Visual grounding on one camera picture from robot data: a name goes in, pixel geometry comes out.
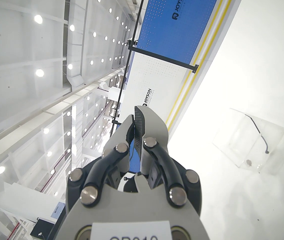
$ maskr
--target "yellow stripe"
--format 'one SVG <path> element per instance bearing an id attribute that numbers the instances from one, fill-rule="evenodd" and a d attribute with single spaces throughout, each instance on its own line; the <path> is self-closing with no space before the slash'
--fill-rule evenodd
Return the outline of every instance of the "yellow stripe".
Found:
<path id="1" fill-rule="evenodd" d="M 206 35 L 205 35 L 205 37 L 204 37 L 204 39 L 203 39 L 203 42 L 202 42 L 202 44 L 201 44 L 201 47 L 200 47 L 200 49 L 199 49 L 199 51 L 198 51 L 198 53 L 197 53 L 197 55 L 196 55 L 196 57 L 195 57 L 195 59 L 194 59 L 194 62 L 193 62 L 193 64 L 192 64 L 192 66 L 195 66 L 195 63 L 196 63 L 197 59 L 199 58 L 199 55 L 201 54 L 201 51 L 202 51 L 202 49 L 203 49 L 203 47 L 204 47 L 204 44 L 205 44 L 205 42 L 206 42 L 206 40 L 207 40 L 208 34 L 210 33 L 210 31 L 211 31 L 211 29 L 212 29 L 212 27 L 213 27 L 213 24 L 214 24 L 214 22 L 215 22 L 215 19 L 216 19 L 216 17 L 217 17 L 217 14 L 218 14 L 220 8 L 221 8 L 222 3 L 223 3 L 223 0 L 220 0 L 219 4 L 218 4 L 218 6 L 217 6 L 217 9 L 216 9 L 216 11 L 215 11 L 215 14 L 214 14 L 214 16 L 213 16 L 213 19 L 212 19 L 212 21 L 211 21 L 211 24 L 210 24 L 210 26 L 209 26 L 209 28 L 208 28 L 208 30 L 207 30 L 207 32 L 206 32 Z M 172 107 L 172 109 L 171 109 L 171 111 L 170 111 L 170 113 L 169 113 L 169 115 L 168 115 L 168 117 L 167 117 L 167 120 L 166 120 L 166 122 L 165 122 L 166 124 L 167 124 L 168 119 L 170 118 L 170 116 L 171 116 L 171 114 L 172 114 L 172 112 L 173 112 L 173 110 L 174 110 L 174 107 L 176 106 L 176 103 L 177 103 L 178 99 L 180 98 L 180 96 L 181 96 L 181 94 L 182 94 L 182 91 L 183 91 L 183 89 L 184 89 L 184 87 L 185 87 L 185 84 L 186 84 L 186 82 L 187 82 L 189 76 L 191 75 L 191 73 L 192 73 L 192 72 L 189 71 L 189 73 L 188 73 L 186 79 L 184 80 L 184 83 L 183 83 L 183 86 L 182 86 L 182 88 L 181 88 L 181 90 L 180 90 L 180 92 L 179 92 L 179 95 L 177 96 L 177 98 L 176 98 L 176 100 L 175 100 L 175 103 L 174 103 L 174 105 L 173 105 L 173 107 Z"/>
<path id="2" fill-rule="evenodd" d="M 191 87 L 192 87 L 192 85 L 193 85 L 193 83 L 194 83 L 194 81 L 195 81 L 197 75 L 199 74 L 199 70 L 201 69 L 201 67 L 202 67 L 202 65 L 203 65 L 203 62 L 204 62 L 205 58 L 207 57 L 207 54 L 208 54 L 208 52 L 209 52 L 209 50 L 210 50 L 210 48 L 211 48 L 211 46 L 212 46 L 212 44 L 213 44 L 213 41 L 214 41 L 215 38 L 216 38 L 216 35 L 217 35 L 217 33 L 218 33 L 218 31 L 219 31 L 219 29 L 220 29 L 220 27 L 221 27 L 221 24 L 222 24 L 222 22 L 223 22 L 223 20 L 224 20 L 224 18 L 225 18 L 226 12 L 228 11 L 228 9 L 229 9 L 229 7 L 230 7 L 231 1 L 232 1 L 232 0 L 228 0 L 228 1 L 227 1 L 226 7 L 225 7 L 225 9 L 224 9 L 224 11 L 223 11 L 223 14 L 222 14 L 222 16 L 221 16 L 221 19 L 219 20 L 219 23 L 218 23 L 218 25 L 217 25 L 217 28 L 215 29 L 215 31 L 214 31 L 214 33 L 213 33 L 212 39 L 211 39 L 211 41 L 210 41 L 210 43 L 209 43 L 209 45 L 208 45 L 208 47 L 207 47 L 207 49 L 206 49 L 206 51 L 205 51 L 205 53 L 204 53 L 203 59 L 201 60 L 201 62 L 200 62 L 200 64 L 199 64 L 199 67 L 198 67 L 198 69 L 197 69 L 197 71 L 196 71 L 194 77 L 193 77 L 192 80 L 191 80 L 190 85 L 188 86 L 188 88 L 187 88 L 185 94 L 183 95 L 182 101 L 181 101 L 181 103 L 179 104 L 179 106 L 178 106 L 178 108 L 177 108 L 177 110 L 176 110 L 176 112 L 175 112 L 175 114 L 174 114 L 174 116 L 173 116 L 173 118 L 172 118 L 172 121 L 170 122 L 169 126 L 167 127 L 168 130 L 170 130 L 170 128 L 171 128 L 171 126 L 172 126 L 172 123 L 174 122 L 174 120 L 175 120 L 177 114 L 179 113 L 179 111 L 180 111 L 180 109 L 181 109 L 181 106 L 182 106 L 183 102 L 185 101 L 186 96 L 188 95 L 188 93 L 189 93 L 189 91 L 190 91 L 190 89 L 191 89 Z"/>

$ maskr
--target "metal bolt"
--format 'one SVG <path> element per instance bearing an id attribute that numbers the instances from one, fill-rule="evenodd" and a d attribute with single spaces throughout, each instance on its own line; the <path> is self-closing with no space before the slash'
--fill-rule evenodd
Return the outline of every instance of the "metal bolt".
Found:
<path id="1" fill-rule="evenodd" d="M 119 153 L 124 153 L 127 151 L 127 145 L 125 143 L 119 143 L 116 145 L 115 150 Z"/>
<path id="2" fill-rule="evenodd" d="M 153 137 L 147 137 L 144 140 L 144 145 L 146 145 L 149 148 L 154 147 L 156 144 L 157 144 L 157 142 L 156 142 L 155 138 L 153 138 Z"/>
<path id="3" fill-rule="evenodd" d="M 83 175 L 83 172 L 82 172 L 81 169 L 74 169 L 74 170 L 70 173 L 69 179 L 70 179 L 70 181 L 72 181 L 72 182 L 76 182 L 76 181 L 78 181 L 78 180 L 82 177 L 82 175 Z"/>
<path id="4" fill-rule="evenodd" d="M 181 187 L 174 187 L 170 189 L 170 199 L 177 206 L 183 206 L 187 201 L 187 194 Z"/>
<path id="5" fill-rule="evenodd" d="M 199 175 L 194 170 L 188 169 L 185 176 L 190 183 L 197 183 L 199 181 Z"/>
<path id="6" fill-rule="evenodd" d="M 90 240 L 92 226 L 87 226 L 79 231 L 76 240 Z"/>
<path id="7" fill-rule="evenodd" d="M 80 200 L 82 204 L 88 205 L 95 202 L 97 198 L 97 189 L 93 186 L 87 186 L 81 191 Z"/>

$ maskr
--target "black cable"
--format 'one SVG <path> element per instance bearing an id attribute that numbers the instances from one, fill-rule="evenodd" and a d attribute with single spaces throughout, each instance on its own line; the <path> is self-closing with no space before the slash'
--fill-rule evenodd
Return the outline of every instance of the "black cable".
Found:
<path id="1" fill-rule="evenodd" d="M 253 122 L 253 124 L 255 125 L 255 127 L 256 127 L 256 129 L 257 129 L 258 133 L 260 134 L 261 132 L 259 131 L 259 129 L 258 129 L 258 127 L 257 127 L 256 123 L 254 122 L 253 118 L 252 118 L 252 117 L 250 117 L 250 119 L 252 120 L 252 122 Z M 270 152 L 269 152 L 269 146 L 267 145 L 266 140 L 265 140 L 265 138 L 262 136 L 262 134 L 261 134 L 261 137 L 262 137 L 262 139 L 264 140 L 265 145 L 266 145 L 265 154 L 269 154 L 269 153 L 270 153 Z"/>

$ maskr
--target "joyson logo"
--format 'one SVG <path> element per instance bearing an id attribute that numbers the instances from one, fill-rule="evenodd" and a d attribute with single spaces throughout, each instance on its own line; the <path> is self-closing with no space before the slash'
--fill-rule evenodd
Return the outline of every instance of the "joyson logo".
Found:
<path id="1" fill-rule="evenodd" d="M 153 96 L 153 90 L 152 89 L 148 89 L 147 93 L 145 95 L 145 98 L 144 98 L 143 106 L 149 106 L 150 101 L 152 99 L 152 96 Z"/>
<path id="2" fill-rule="evenodd" d="M 177 18 L 179 17 L 179 13 L 181 13 L 182 4 L 183 4 L 183 0 L 177 0 L 177 4 L 175 6 L 176 12 L 173 13 L 172 19 L 177 20 Z"/>

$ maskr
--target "round metal screw head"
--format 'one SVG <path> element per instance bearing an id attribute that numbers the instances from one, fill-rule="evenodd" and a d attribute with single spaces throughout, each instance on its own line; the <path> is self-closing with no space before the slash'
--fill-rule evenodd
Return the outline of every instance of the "round metal screw head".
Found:
<path id="1" fill-rule="evenodd" d="M 78 181 L 78 180 L 82 177 L 82 175 L 83 175 L 83 172 L 82 172 L 81 169 L 74 169 L 74 170 L 70 173 L 69 179 L 70 179 L 70 181 L 72 181 L 72 182 L 76 182 L 76 181 Z"/>
<path id="2" fill-rule="evenodd" d="M 119 153 L 124 153 L 127 151 L 127 145 L 125 143 L 119 143 L 116 145 L 115 150 Z"/>
<path id="3" fill-rule="evenodd" d="M 197 183 L 199 181 L 199 175 L 194 170 L 188 169 L 185 176 L 190 183 Z"/>
<path id="4" fill-rule="evenodd" d="M 187 194 L 181 187 L 174 187 L 170 189 L 170 199 L 177 206 L 183 206 L 187 201 Z"/>
<path id="5" fill-rule="evenodd" d="M 157 144 L 157 142 L 156 142 L 155 138 L 153 138 L 153 137 L 147 137 L 144 140 L 144 145 L 146 145 L 149 148 L 154 147 L 156 144 Z"/>
<path id="6" fill-rule="evenodd" d="M 81 203 L 84 205 L 89 205 L 95 202 L 97 198 L 97 189 L 93 186 L 85 187 L 80 194 Z"/>

